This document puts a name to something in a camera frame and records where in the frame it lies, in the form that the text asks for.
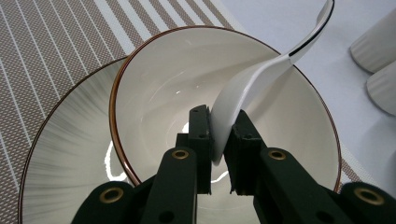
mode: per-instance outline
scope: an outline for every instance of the placemat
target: placemat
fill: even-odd
[[[76,83],[153,35],[191,25],[246,32],[220,0],[0,1],[0,223],[16,223],[23,166],[51,109]],[[376,183],[342,146],[341,184]]]

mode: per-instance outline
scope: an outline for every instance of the plate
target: plate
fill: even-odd
[[[207,26],[167,31],[135,50],[115,79],[109,111],[114,146],[134,184],[156,174],[177,133],[187,132],[190,109],[211,107],[231,77],[278,54],[251,36]],[[290,151],[320,185],[337,189],[337,132],[299,69],[261,92],[247,113],[268,147]],[[252,198],[230,195],[230,188],[225,163],[213,167],[213,194],[198,197],[199,223],[258,222]]]
[[[87,76],[48,115],[23,171],[20,222],[71,223],[93,189],[128,182],[108,126],[108,99],[122,63]]]

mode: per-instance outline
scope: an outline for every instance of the bowl rim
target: bowl rim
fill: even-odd
[[[194,26],[183,26],[183,27],[177,27],[175,29],[170,29],[167,30],[165,32],[162,32],[160,34],[154,35],[151,38],[149,38],[148,40],[146,40],[141,46],[139,46],[138,48],[136,48],[125,60],[124,64],[121,66],[119,72],[116,75],[116,78],[114,80],[114,84],[113,84],[113,88],[111,90],[110,93],[110,100],[109,100],[109,108],[108,108],[108,115],[109,115],[109,125],[110,125],[110,133],[111,133],[111,138],[113,140],[113,145],[114,148],[116,150],[117,156],[119,157],[120,163],[122,168],[124,169],[124,172],[127,174],[127,176],[129,177],[129,179],[132,181],[133,185],[136,187],[138,185],[140,185],[142,183],[142,181],[139,179],[138,175],[136,174],[133,166],[131,165],[131,163],[129,163],[128,158],[125,154],[125,151],[122,147],[122,143],[120,141],[120,136],[119,136],[119,132],[118,132],[118,126],[117,126],[117,116],[116,116],[116,103],[117,103],[117,94],[118,94],[118,90],[119,90],[119,86],[120,86],[120,81],[122,80],[122,76],[124,75],[124,72],[126,70],[126,68],[128,67],[129,63],[132,61],[132,59],[144,48],[146,47],[148,44],[150,44],[151,42],[153,42],[154,40],[164,36],[164,35],[169,35],[172,34],[176,31],[180,31],[180,30],[188,30],[188,29],[199,29],[199,28],[208,28],[208,29],[219,29],[219,30],[223,30],[223,31],[228,31],[231,33],[235,33],[235,34],[239,34],[239,35],[243,35],[246,37],[249,37],[252,40],[255,40],[257,42],[259,42],[260,44],[266,46],[267,48],[273,50],[275,53],[280,54],[277,50],[275,50],[274,48],[272,48],[271,46],[268,46],[267,44],[263,43],[262,41],[260,41],[259,39],[252,37],[250,35],[244,34],[242,32],[239,31],[235,31],[232,29],[228,29],[228,28],[224,28],[224,27],[218,27],[218,26],[208,26],[208,25],[194,25]],[[293,66],[295,69],[297,69],[305,78],[306,81],[308,81],[309,85],[311,85],[311,87],[314,89],[314,91],[316,92],[319,100],[321,101],[321,103],[323,104],[326,113],[330,119],[331,125],[332,125],[332,129],[333,129],[333,133],[334,133],[334,137],[335,137],[335,141],[336,141],[336,145],[337,145],[337,154],[338,154],[338,167],[337,167],[337,178],[335,181],[335,185],[333,187],[333,191],[338,191],[340,188],[340,179],[341,179],[341,167],[342,167],[342,158],[341,158],[341,145],[340,145],[340,141],[338,138],[338,133],[337,130],[335,128],[335,124],[334,121],[332,119],[332,115],[330,114],[329,108],[326,106],[325,102],[323,101],[323,98],[320,96],[318,90],[315,88],[315,86],[312,84],[312,82],[304,75],[304,73],[297,68],[297,66]]]

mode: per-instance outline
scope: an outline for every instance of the brass screw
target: brass screw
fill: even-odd
[[[268,156],[277,161],[283,161],[286,159],[286,154],[279,150],[271,150],[268,152]]]
[[[114,203],[122,198],[123,190],[121,188],[106,189],[100,194],[100,201],[102,203]]]
[[[385,202],[381,195],[371,189],[356,188],[353,192],[359,199],[372,205],[381,205]]]
[[[176,150],[172,152],[172,157],[178,160],[184,160],[189,157],[189,152],[186,150]]]

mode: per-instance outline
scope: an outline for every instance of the plate rim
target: plate rim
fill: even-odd
[[[275,53],[279,54],[279,51],[277,51],[276,49],[272,48],[271,46],[265,44],[264,42],[260,41],[259,39],[251,36],[251,35],[247,35],[245,33],[239,32],[239,31],[235,31],[232,29],[228,29],[228,28],[224,28],[224,27],[218,27],[218,26],[208,26],[208,25],[195,25],[195,26],[183,26],[183,27],[177,27],[175,29],[170,29],[167,30],[165,32],[162,32],[160,34],[154,35],[151,38],[149,38],[148,40],[146,40],[141,46],[139,46],[139,48],[136,48],[125,60],[125,62],[123,63],[123,65],[121,66],[119,72],[117,73],[115,79],[114,79],[114,84],[113,84],[113,88],[111,90],[110,93],[110,101],[109,101],[109,109],[108,109],[108,116],[109,116],[109,123],[110,123],[110,134],[111,134],[111,139],[113,141],[114,144],[114,148],[116,150],[117,156],[120,160],[121,166],[124,169],[124,172],[128,175],[128,178],[132,181],[134,186],[138,186],[139,184],[142,183],[142,181],[139,179],[138,175],[136,174],[136,172],[134,171],[133,166],[131,165],[131,163],[129,163],[129,160],[127,158],[127,156],[125,155],[124,149],[122,147],[122,144],[120,142],[120,137],[119,137],[119,132],[118,132],[118,127],[117,127],[117,116],[116,116],[116,102],[117,102],[117,94],[118,94],[118,89],[120,86],[120,81],[122,80],[122,76],[127,68],[127,66],[129,65],[129,63],[131,62],[131,60],[148,44],[150,44],[151,42],[153,42],[154,40],[164,36],[164,35],[169,35],[172,34],[173,32],[176,31],[180,31],[180,30],[187,30],[187,29],[195,29],[195,28],[209,28],[209,29],[220,29],[223,31],[228,31],[228,32],[232,32],[235,34],[239,34],[239,35],[243,35],[246,36],[252,40],[255,40],[257,42],[259,42],[260,44],[263,44],[264,46],[266,46],[269,49],[272,49]],[[307,78],[307,76],[296,66],[293,66],[295,69],[298,70],[298,72],[300,72],[303,77],[305,78],[305,80],[308,82],[308,84],[313,88],[313,90],[315,91],[315,93],[317,94],[319,100],[321,101],[322,105],[324,106],[324,109],[330,119],[331,125],[332,125],[332,129],[333,129],[333,133],[334,133],[334,137],[335,137],[335,141],[336,141],[336,145],[337,145],[337,154],[338,154],[338,167],[337,167],[337,178],[335,180],[335,184],[333,187],[333,191],[337,192],[340,188],[340,180],[341,180],[341,169],[342,169],[342,156],[341,156],[341,144],[339,141],[339,137],[338,137],[338,132],[336,130],[335,127],[335,123],[332,119],[332,115],[330,113],[329,108],[326,106],[323,98],[321,97],[321,95],[319,94],[318,90],[315,88],[315,86],[312,84],[312,82]]]
[[[69,91],[67,91],[64,96],[58,101],[58,103],[56,103],[56,105],[51,109],[51,111],[49,112],[49,114],[46,116],[46,118],[44,119],[44,121],[42,122],[42,124],[40,125],[40,128],[38,129],[37,133],[35,134],[35,139],[32,143],[32,145],[29,148],[29,153],[27,155],[27,158],[25,160],[25,163],[23,165],[23,170],[22,170],[22,175],[21,175],[21,183],[20,183],[20,191],[19,191],[19,196],[18,196],[18,223],[22,223],[23,222],[23,194],[24,194],[24,187],[26,184],[26,177],[27,177],[27,173],[29,170],[29,166],[30,166],[30,161],[33,157],[33,154],[35,153],[35,147],[37,144],[38,139],[40,138],[41,134],[43,133],[45,127],[47,126],[47,123],[50,121],[50,119],[52,118],[52,115],[55,113],[55,111],[58,109],[58,107],[64,102],[64,100],[75,90],[77,89],[82,83],[84,83],[86,80],[88,80],[90,77],[93,77],[95,74],[97,74],[98,72],[100,72],[101,70],[109,67],[110,65],[117,63],[119,61],[125,60],[127,57],[121,57],[119,59],[116,60],[112,60],[109,63],[106,63],[104,65],[102,65],[101,67],[93,70],[92,72],[90,72],[87,76],[85,76],[84,78],[82,78],[78,83],[76,83]]]

